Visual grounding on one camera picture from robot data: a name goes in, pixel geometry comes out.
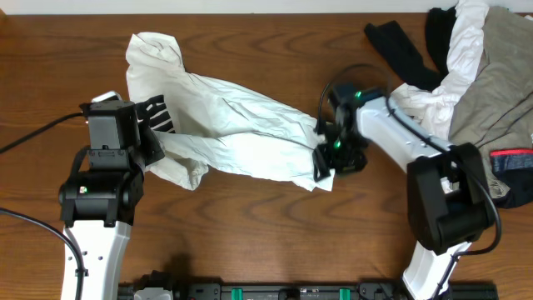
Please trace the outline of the khaki grey garment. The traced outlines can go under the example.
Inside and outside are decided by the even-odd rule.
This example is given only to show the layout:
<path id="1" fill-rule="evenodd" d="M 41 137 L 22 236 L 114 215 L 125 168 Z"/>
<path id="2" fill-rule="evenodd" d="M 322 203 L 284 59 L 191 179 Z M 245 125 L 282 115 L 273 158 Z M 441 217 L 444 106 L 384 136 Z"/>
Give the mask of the khaki grey garment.
<path id="1" fill-rule="evenodd" d="M 449 139 L 472 143 L 483 158 L 493 199 L 510 191 L 492 173 L 490 152 L 532 147 L 532 21 L 490 7 L 475 81 L 454 107 Z"/>

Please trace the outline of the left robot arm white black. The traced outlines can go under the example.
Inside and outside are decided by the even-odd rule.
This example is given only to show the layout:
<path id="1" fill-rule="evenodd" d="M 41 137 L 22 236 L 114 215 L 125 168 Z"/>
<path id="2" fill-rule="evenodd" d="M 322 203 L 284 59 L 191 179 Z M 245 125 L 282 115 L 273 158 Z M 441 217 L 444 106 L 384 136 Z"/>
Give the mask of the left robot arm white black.
<path id="1" fill-rule="evenodd" d="M 63 299 L 114 299 L 147 165 L 163 158 L 145 105 L 84 103 L 90 143 L 59 189 L 65 250 Z"/>

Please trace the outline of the white t-shirt with black logo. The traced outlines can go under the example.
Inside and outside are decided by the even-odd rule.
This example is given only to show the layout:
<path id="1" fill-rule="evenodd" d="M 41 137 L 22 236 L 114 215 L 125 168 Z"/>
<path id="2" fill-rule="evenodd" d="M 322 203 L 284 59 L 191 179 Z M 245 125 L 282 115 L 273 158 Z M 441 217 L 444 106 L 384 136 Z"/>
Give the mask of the white t-shirt with black logo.
<path id="1" fill-rule="evenodd" d="M 313 177 L 312 152 L 323 137 L 316 119 L 233 82 L 188 72 L 177 40 L 158 32 L 132 35 L 127 87 L 147 107 L 163 159 L 149 172 L 194 190 L 209 169 L 331 191 Z"/>

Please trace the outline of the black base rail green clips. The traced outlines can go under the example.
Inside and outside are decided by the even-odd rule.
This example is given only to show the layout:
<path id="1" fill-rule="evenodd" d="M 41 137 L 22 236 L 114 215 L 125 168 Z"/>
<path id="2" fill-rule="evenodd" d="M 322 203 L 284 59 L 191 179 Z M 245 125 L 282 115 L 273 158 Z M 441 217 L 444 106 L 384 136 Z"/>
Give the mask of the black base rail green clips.
<path id="1" fill-rule="evenodd" d="M 413 299 L 400 282 L 389 280 L 338 284 L 230 284 L 218 278 L 177 280 L 153 271 L 133 283 L 121 283 L 116 299 L 172 300 L 397 300 Z"/>

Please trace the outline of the navy garment with red band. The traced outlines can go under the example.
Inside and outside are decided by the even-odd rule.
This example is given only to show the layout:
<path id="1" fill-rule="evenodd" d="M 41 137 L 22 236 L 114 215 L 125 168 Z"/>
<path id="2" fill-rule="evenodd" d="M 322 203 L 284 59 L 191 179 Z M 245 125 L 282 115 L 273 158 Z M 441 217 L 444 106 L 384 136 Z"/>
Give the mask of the navy garment with red band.
<path id="1" fill-rule="evenodd" d="M 518 208 L 532 202 L 532 150 L 516 148 L 490 153 L 492 173 L 509 191 L 495 200 L 499 208 Z"/>

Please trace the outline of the black garment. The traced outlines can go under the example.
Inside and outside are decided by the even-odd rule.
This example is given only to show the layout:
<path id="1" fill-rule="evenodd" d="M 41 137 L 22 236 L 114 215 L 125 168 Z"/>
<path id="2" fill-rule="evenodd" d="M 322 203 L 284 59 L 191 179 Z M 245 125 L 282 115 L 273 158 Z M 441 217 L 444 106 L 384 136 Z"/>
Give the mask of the black garment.
<path id="1" fill-rule="evenodd" d="M 368 23 L 364 33 L 375 50 L 405 83 L 424 91 L 433 91 L 448 75 L 447 55 L 456 9 L 432 8 L 426 18 L 426 49 L 436 65 L 436 70 L 425 66 L 414 43 L 407 37 L 400 24 L 390 21 L 382 25 Z"/>

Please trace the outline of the white shirt in pile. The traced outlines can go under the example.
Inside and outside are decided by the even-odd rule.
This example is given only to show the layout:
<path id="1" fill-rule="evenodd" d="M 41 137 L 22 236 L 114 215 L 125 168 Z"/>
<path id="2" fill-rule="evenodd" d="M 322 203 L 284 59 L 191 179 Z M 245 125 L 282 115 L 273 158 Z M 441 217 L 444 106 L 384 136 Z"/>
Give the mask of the white shirt in pile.
<path id="1" fill-rule="evenodd" d="M 391 94 L 406 114 L 435 137 L 448 138 L 454 107 L 476 78 L 488 12 L 489 5 L 484 1 L 460 0 L 446 57 L 449 73 L 430 92 L 404 83 Z"/>

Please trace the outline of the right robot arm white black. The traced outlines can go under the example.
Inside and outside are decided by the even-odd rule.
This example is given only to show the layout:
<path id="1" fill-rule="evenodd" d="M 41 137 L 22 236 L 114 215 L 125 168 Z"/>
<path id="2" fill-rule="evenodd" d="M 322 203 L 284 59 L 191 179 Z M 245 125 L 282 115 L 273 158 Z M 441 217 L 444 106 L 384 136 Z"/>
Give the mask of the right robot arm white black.
<path id="1" fill-rule="evenodd" d="M 325 136 L 313 154 L 316 182 L 332 174 L 360 172 L 369 143 L 379 146 L 407 175 L 407 212 L 416 246 L 396 288 L 395 299 L 496 299 L 488 283 L 451 284 L 460 258 L 489 253 L 471 244 L 501 220 L 490 200 L 481 155 L 470 143 L 455 145 L 431 137 L 380 88 L 327 84 L 320 96 L 334 121 L 319 118 Z"/>

